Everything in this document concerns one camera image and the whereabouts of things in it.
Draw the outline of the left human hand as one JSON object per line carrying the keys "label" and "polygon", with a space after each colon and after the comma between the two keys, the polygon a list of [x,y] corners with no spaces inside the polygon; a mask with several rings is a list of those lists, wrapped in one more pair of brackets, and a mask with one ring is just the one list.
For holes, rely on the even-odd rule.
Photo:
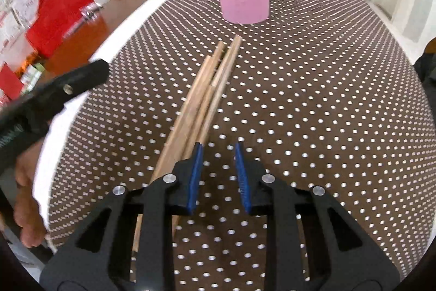
{"label": "left human hand", "polygon": [[21,228],[20,240],[27,247],[38,247],[47,230],[39,214],[39,204],[32,195],[33,180],[44,141],[39,140],[16,160],[15,177],[18,186],[14,205],[14,220]]}

